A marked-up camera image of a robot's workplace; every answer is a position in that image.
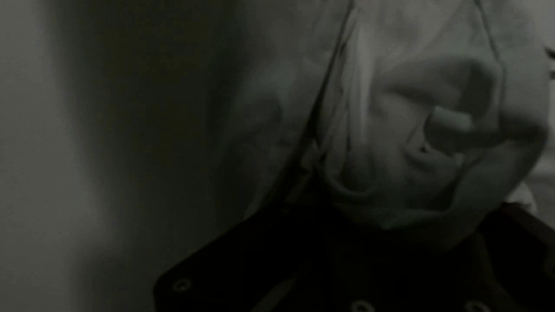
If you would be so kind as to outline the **white towel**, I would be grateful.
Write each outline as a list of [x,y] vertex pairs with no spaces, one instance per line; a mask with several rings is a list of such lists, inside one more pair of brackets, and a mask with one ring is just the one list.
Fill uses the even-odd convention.
[[523,0],[230,0],[211,104],[225,220],[315,178],[362,230],[447,249],[540,159],[549,60]]

